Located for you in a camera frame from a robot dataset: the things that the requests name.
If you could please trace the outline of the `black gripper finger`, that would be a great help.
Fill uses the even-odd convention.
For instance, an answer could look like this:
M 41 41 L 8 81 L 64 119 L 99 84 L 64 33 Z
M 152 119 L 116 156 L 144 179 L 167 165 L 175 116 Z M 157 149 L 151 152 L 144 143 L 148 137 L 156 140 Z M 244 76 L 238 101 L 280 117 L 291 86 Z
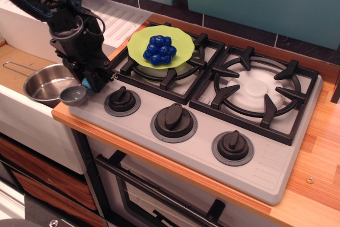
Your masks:
M 85 70 L 83 74 L 92 91 L 95 93 L 99 93 L 106 86 L 106 84 L 112 80 L 111 70 Z
M 79 61 L 75 61 L 70 58 L 62 58 L 62 63 L 75 77 L 78 83 L 82 83 L 83 79 L 85 78 L 84 72 L 87 66 Z

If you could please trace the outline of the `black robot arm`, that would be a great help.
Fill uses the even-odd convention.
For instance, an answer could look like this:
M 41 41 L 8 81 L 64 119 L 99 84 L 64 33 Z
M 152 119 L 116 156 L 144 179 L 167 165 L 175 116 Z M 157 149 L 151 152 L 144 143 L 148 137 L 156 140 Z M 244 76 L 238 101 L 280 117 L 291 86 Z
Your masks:
M 50 44 L 78 82 L 87 80 L 98 93 L 112 80 L 112 63 L 104 54 L 102 18 L 82 6 L 82 0 L 10 0 L 35 19 L 46 22 Z

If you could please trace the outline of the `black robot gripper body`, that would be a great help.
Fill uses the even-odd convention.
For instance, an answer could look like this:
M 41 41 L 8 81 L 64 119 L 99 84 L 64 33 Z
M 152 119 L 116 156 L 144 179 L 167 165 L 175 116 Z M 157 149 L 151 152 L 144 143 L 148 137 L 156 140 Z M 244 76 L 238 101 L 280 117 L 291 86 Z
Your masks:
M 102 49 L 104 36 L 95 17 L 79 15 L 75 18 L 75 27 L 59 32 L 50 29 L 49 32 L 50 44 L 61 58 L 79 61 L 89 71 L 112 70 L 111 61 Z

